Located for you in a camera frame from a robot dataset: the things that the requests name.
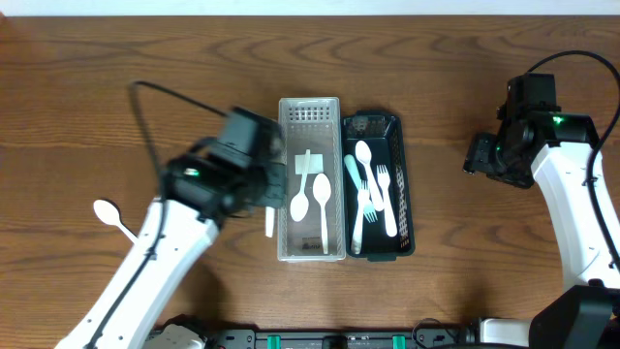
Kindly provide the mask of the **white spoon handle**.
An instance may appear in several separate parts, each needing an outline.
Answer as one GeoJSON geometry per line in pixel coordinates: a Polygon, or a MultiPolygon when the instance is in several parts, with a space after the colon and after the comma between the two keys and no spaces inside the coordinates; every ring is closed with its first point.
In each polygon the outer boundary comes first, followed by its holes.
{"type": "Polygon", "coordinates": [[[294,222],[302,221],[309,207],[309,201],[305,194],[305,187],[306,187],[306,180],[308,176],[308,169],[310,165],[310,157],[311,157],[311,151],[309,149],[306,149],[305,154],[304,154],[304,162],[303,162],[303,168],[302,168],[302,173],[301,173],[301,182],[300,182],[299,191],[292,198],[291,206],[290,206],[290,214],[294,222]]]}

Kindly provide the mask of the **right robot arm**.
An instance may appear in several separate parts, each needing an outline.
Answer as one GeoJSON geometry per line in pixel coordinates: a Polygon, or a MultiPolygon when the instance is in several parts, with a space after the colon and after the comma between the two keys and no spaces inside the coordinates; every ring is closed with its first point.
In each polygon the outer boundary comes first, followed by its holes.
{"type": "Polygon", "coordinates": [[[556,103],[551,74],[526,73],[508,83],[507,101],[497,110],[497,134],[478,133],[463,170],[528,189],[539,186],[559,246],[564,293],[531,320],[488,318],[479,343],[529,348],[616,348],[606,339],[619,304],[619,269],[592,207],[586,176],[594,188],[612,240],[619,220],[606,189],[599,140],[586,114],[565,113],[556,103]]]}

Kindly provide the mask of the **white spoon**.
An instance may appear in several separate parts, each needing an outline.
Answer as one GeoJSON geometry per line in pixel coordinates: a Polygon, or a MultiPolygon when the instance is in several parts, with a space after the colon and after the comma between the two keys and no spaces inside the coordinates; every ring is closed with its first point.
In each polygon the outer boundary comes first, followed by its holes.
{"type": "Polygon", "coordinates": [[[265,235],[268,238],[273,237],[274,224],[275,224],[275,208],[267,206],[265,208],[265,235]]]}
{"type": "Polygon", "coordinates": [[[328,253],[328,232],[326,222],[326,203],[331,196],[329,179],[325,174],[317,174],[313,183],[313,195],[321,210],[321,238],[325,254],[328,253]]]}
{"type": "Polygon", "coordinates": [[[113,202],[98,199],[93,203],[93,210],[104,224],[117,227],[131,243],[138,241],[138,238],[123,224],[120,210],[113,202]]]}
{"type": "Polygon", "coordinates": [[[358,141],[356,143],[355,153],[356,159],[363,166],[366,173],[372,205],[376,211],[383,211],[385,205],[377,184],[377,180],[371,169],[372,152],[368,144],[365,141],[358,141]]]}

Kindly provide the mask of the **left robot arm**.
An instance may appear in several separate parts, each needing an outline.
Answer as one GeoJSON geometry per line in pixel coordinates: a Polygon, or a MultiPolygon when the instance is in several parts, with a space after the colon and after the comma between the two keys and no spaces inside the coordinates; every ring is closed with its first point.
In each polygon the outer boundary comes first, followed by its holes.
{"type": "Polygon", "coordinates": [[[248,206],[281,207],[284,164],[259,160],[242,169],[185,154],[169,161],[164,194],[154,199],[138,240],[107,288],[61,348],[163,348],[151,338],[156,320],[224,221],[248,206]]]}

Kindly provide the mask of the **pale blue plastic fork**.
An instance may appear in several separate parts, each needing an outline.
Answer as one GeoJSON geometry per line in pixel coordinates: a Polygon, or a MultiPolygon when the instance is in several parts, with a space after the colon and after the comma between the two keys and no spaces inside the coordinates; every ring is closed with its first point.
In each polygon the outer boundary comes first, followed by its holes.
{"type": "MultiPolygon", "coordinates": [[[[356,189],[359,189],[361,185],[361,178],[358,171],[356,158],[353,155],[348,154],[344,157],[344,164],[356,189]]],[[[369,201],[364,207],[363,215],[369,223],[375,223],[377,221],[377,214],[371,201],[369,201]]]]}

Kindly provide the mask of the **white fork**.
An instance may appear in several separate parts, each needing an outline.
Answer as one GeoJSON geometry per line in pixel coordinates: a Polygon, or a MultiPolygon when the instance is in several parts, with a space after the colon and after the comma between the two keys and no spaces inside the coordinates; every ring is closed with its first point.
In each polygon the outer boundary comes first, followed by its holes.
{"type": "Polygon", "coordinates": [[[385,227],[386,234],[393,238],[397,235],[396,222],[394,217],[394,212],[391,204],[391,199],[389,196],[389,186],[390,186],[390,177],[388,173],[388,168],[386,165],[378,165],[377,166],[377,175],[379,186],[382,190],[383,201],[384,201],[384,218],[385,218],[385,227]]]}
{"type": "Polygon", "coordinates": [[[357,191],[357,212],[354,231],[352,236],[351,250],[354,254],[359,254],[362,246],[362,230],[364,210],[370,202],[370,193],[366,181],[362,181],[357,191]]]}

